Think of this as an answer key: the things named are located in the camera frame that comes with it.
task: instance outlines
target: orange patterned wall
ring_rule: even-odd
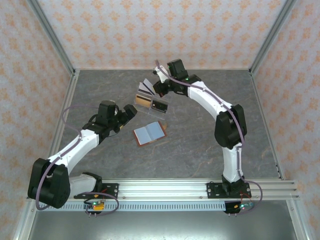
[[[309,224],[320,236],[319,3],[297,1],[255,82],[285,176],[298,180]]]
[[[40,0],[75,68],[246,68],[285,0]]]
[[[70,76],[26,0],[0,1],[0,239],[12,239]]]

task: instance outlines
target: book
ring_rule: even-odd
[[[137,128],[133,130],[133,134],[140,147],[167,136],[160,121]]]

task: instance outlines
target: purple cable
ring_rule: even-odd
[[[161,69],[158,60],[155,60],[155,64],[156,64],[156,66],[158,67],[158,69],[159,69],[168,79],[172,80],[173,82],[175,82],[175,83],[177,83],[177,84],[180,84],[180,85],[184,85],[184,86],[190,87],[190,88],[196,88],[196,89],[200,89],[200,90],[202,90],[202,91],[205,91],[207,94],[209,94],[210,96],[212,96],[221,106],[223,106],[223,107],[228,111],[228,113],[231,115],[231,117],[232,117],[232,119],[233,119],[233,121],[234,121],[234,123],[235,123],[235,125],[236,125],[236,128],[237,128],[237,130],[238,130],[238,132],[239,132],[240,140],[241,140],[241,143],[242,143],[242,146],[238,146],[238,147],[236,148],[236,150],[237,150],[237,151],[236,151],[236,152],[237,152],[236,156],[237,156],[237,168],[238,168],[238,169],[237,169],[237,172],[238,172],[238,175],[239,175],[240,179],[241,179],[242,181],[244,181],[245,183],[252,183],[252,184],[257,185],[257,187],[258,187],[259,190],[260,190],[260,194],[261,194],[260,200],[259,200],[259,202],[255,205],[255,207],[249,209],[248,211],[240,212],[240,213],[238,213],[237,215],[243,215],[243,214],[249,213],[251,210],[255,209],[255,208],[261,203],[262,198],[263,198],[263,192],[262,192],[261,186],[260,186],[257,182],[255,182],[255,181],[250,181],[250,180],[245,180],[245,179],[241,176],[241,173],[240,173],[240,154],[239,154],[239,149],[241,149],[241,148],[245,145],[245,138],[244,138],[244,135],[243,135],[243,133],[242,133],[242,131],[241,131],[241,127],[240,127],[240,124],[239,124],[236,116],[234,115],[234,113],[233,113],[222,101],[220,101],[220,99],[219,99],[214,93],[212,93],[212,92],[208,91],[207,89],[204,89],[204,88],[202,88],[202,87],[200,87],[200,86],[196,86],[196,85],[188,84],[188,83],[185,83],[185,82],[182,82],[182,81],[178,81],[178,80],[174,79],[173,77],[169,76],[167,73],[165,73],[165,71],[163,71],[163,70]]]
[[[112,196],[112,195],[110,195],[110,194],[108,194],[108,193],[104,193],[104,192],[83,192],[83,193],[81,193],[81,194],[90,194],[90,195],[102,195],[102,196],[105,196],[105,197],[110,197],[110,198],[112,198],[112,199],[114,199],[115,201],[116,201],[116,207],[115,207],[115,209],[113,209],[112,211],[107,211],[107,212],[103,212],[103,213],[100,213],[100,214],[95,214],[94,216],[95,217],[99,217],[99,216],[105,216],[105,215],[108,215],[108,214],[113,214],[115,211],[117,211],[118,210],[118,208],[119,208],[119,201],[118,201],[118,199],[115,197],[115,196]],[[86,208],[85,208],[85,213],[87,214],[87,215],[89,215],[89,217],[91,216],[91,213],[88,211],[88,205],[86,206]]]
[[[75,127],[71,126],[70,124],[67,124],[66,120],[65,120],[65,113],[66,111],[68,111],[69,109],[73,109],[73,108],[83,108],[83,107],[86,107],[86,108],[92,108],[92,109],[98,109],[98,107],[96,106],[88,106],[88,105],[73,105],[73,106],[69,106],[67,107],[66,109],[63,110],[62,114],[61,114],[61,120],[62,122],[65,124],[65,126],[67,128],[70,128],[74,131],[76,131],[79,135],[79,138],[78,140],[70,147],[68,148],[66,151],[64,151],[63,153],[61,153],[60,156],[58,156],[55,160],[53,160],[50,165],[46,168],[46,170],[44,171],[41,179],[40,179],[40,182],[39,182],[39,185],[38,185],[38,188],[36,190],[36,194],[35,194],[35,206],[36,206],[36,209],[42,211],[42,210],[45,210],[49,207],[49,205],[45,205],[44,207],[40,207],[40,204],[39,204],[39,198],[40,198],[40,191],[41,191],[41,188],[42,188],[42,185],[44,184],[44,181],[47,177],[47,174],[49,173],[50,169],[56,164],[56,162],[58,160],[61,159],[61,157],[65,156],[67,153],[69,153],[72,149],[74,149],[81,141],[81,131],[79,131],[78,129],[76,129]]]

